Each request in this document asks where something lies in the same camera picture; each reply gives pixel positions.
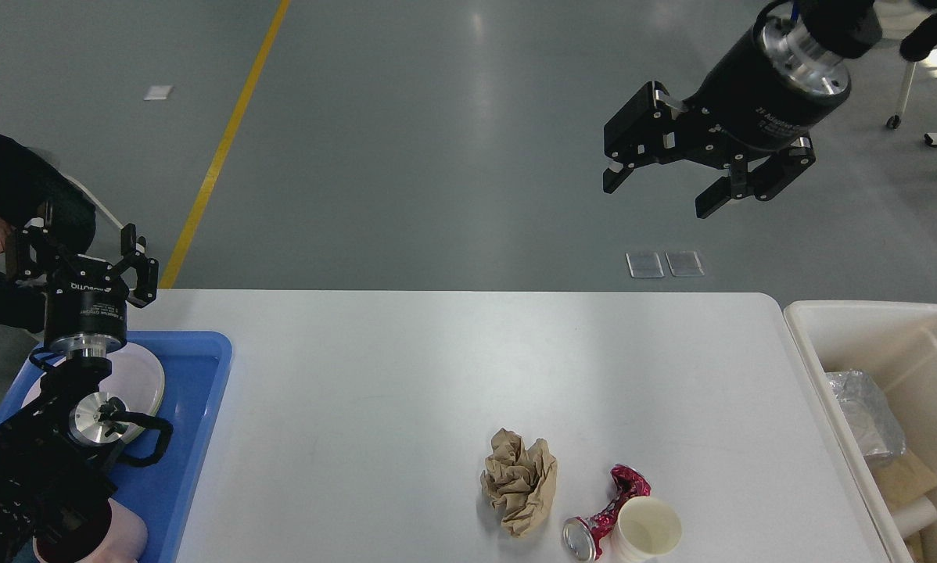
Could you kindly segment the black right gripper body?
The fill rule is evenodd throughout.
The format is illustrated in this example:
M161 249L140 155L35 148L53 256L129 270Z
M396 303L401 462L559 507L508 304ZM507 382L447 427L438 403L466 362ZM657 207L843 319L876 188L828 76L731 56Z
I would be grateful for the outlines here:
M750 149L783 149L851 93L842 58L823 50L800 21L764 16L684 100Z

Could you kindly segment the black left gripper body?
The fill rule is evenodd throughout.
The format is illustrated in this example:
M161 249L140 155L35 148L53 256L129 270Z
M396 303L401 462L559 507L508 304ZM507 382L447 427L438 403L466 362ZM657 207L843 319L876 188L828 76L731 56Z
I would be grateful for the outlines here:
M46 286L44 348L74 357L104 357L127 345L127 298L122 279L111 284L50 279Z

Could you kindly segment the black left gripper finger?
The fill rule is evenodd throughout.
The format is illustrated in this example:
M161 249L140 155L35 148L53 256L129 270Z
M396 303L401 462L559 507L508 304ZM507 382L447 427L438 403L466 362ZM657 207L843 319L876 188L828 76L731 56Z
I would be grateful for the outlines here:
M8 277L19 285L33 284L49 293L116 293L113 264L61 238L53 206L39 206L8 238Z
M123 278L129 270L134 271L133 286ZM156 299L158 281L159 261L148 256L146 238L129 222L120 232L120 260L109 267L109 291L124 296L136 309L144 309Z

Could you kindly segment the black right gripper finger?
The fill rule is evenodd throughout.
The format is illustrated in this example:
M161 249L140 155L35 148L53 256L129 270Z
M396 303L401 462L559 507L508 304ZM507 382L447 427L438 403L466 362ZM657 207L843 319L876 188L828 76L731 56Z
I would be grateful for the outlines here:
M705 157L705 163L719 165L723 176L696 197L696 217L705 220L726 203L746 197L769 202L815 162L811 138L797 138L776 151L758 151L730 140L722 156L714 149Z
M730 114L714 99L679 100L661 82L644 83L604 126L603 173L609 195L640 167L687 160L725 170Z

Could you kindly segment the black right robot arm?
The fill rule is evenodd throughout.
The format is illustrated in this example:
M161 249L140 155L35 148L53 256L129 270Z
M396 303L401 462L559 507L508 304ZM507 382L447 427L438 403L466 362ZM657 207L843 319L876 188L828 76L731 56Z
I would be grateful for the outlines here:
M849 97L846 60L883 36L871 1L796 1L762 7L752 26L705 76L675 99L643 86L604 126L608 195L640 167L687 160L722 171L695 200L701 220L732 200L769 202L815 164L811 129Z

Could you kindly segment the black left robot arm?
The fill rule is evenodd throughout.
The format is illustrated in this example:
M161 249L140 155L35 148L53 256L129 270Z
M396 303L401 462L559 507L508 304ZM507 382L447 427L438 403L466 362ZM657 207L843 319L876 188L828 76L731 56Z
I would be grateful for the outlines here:
M117 489L110 469L160 462L173 435L170 421L100 391L113 371L109 353L127 345L129 304L156 298L158 263L145 238L126 224L112 264L59 242L53 217L44 203L9 252L13 281L46 275L46 310L29 356L42 373L38 396L0 424L0 562L32 539L87 546Z

